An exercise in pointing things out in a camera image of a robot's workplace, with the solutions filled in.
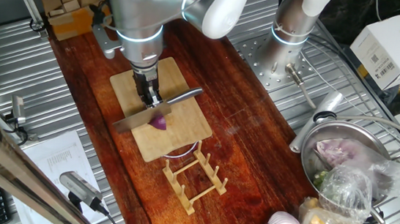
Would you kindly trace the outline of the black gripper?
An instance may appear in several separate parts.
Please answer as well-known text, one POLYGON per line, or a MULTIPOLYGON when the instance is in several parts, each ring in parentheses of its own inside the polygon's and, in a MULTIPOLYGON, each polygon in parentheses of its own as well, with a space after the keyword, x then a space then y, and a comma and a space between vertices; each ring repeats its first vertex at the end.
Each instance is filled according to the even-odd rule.
POLYGON ((137 93, 144 101, 146 108, 154 108, 160 105, 163 100, 159 95, 158 71, 149 68, 133 68, 133 79, 135 80, 137 93))

